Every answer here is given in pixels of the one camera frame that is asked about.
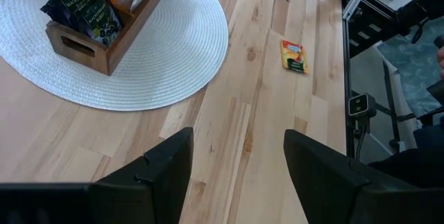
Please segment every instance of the small orange packet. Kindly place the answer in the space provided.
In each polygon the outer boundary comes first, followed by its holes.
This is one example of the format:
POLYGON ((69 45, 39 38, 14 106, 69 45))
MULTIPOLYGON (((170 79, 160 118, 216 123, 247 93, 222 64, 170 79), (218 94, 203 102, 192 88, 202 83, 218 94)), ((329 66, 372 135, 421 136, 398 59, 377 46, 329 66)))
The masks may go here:
POLYGON ((286 40, 281 41, 282 65, 292 71, 308 74, 305 49, 300 44, 294 44, 286 40))

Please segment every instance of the wooden table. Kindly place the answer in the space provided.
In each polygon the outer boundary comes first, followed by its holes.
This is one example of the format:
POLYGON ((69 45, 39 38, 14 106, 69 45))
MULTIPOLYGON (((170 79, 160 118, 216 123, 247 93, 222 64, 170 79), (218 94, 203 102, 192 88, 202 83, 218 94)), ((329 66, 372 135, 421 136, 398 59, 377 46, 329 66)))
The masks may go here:
POLYGON ((193 126, 182 223, 306 223, 284 131, 345 152, 341 0, 219 1, 229 19, 226 60, 207 87, 170 107, 83 107, 0 59, 0 181, 98 180, 193 126), (282 68, 281 39, 305 46, 308 76, 282 68))

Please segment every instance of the white woven placemat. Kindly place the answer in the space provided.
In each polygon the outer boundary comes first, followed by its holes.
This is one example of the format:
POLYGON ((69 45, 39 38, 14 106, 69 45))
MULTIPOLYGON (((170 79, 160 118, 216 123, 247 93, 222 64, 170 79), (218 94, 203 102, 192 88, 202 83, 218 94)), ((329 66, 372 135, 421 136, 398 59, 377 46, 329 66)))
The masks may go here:
POLYGON ((149 110, 205 86, 228 47, 218 0, 161 0, 111 76, 53 52, 39 10, 47 0, 0 0, 0 55, 22 76, 67 100, 107 110, 149 110))

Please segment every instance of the dark green packet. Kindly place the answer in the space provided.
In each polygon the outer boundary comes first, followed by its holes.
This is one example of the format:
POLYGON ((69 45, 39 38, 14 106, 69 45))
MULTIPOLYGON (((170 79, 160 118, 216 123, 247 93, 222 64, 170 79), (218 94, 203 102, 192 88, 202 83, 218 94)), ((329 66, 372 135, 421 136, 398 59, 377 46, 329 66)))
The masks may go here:
POLYGON ((78 29, 92 39, 110 46, 123 28, 111 0, 96 0, 78 20, 78 29))
POLYGON ((63 17, 61 17, 61 15, 60 15, 60 13, 53 10, 53 6, 54 6, 55 1, 56 0, 48 0, 48 2, 40 8, 40 10, 42 12, 46 13, 47 15, 49 15, 53 21, 56 21, 56 22, 64 21, 63 17))
POLYGON ((59 23, 77 30, 77 18, 72 17, 72 15, 74 15, 74 12, 84 8, 85 1, 87 0, 55 0, 51 10, 59 14, 59 23))
POLYGON ((78 2, 76 9, 72 12, 70 17, 79 19, 94 2, 96 2, 96 0, 82 0, 78 2))

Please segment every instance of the wooden box handle hole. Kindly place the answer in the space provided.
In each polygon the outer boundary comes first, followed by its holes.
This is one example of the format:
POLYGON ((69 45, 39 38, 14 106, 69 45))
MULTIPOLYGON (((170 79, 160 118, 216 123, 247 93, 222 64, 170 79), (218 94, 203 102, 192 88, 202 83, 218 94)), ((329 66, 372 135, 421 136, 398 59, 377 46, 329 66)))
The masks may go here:
POLYGON ((89 48, 88 46, 85 46, 83 44, 80 44, 76 41, 73 41, 65 36, 61 36, 62 42, 66 47, 69 47, 75 51, 80 51, 81 53, 88 55, 91 58, 95 58, 96 55, 94 53, 94 50, 89 48))

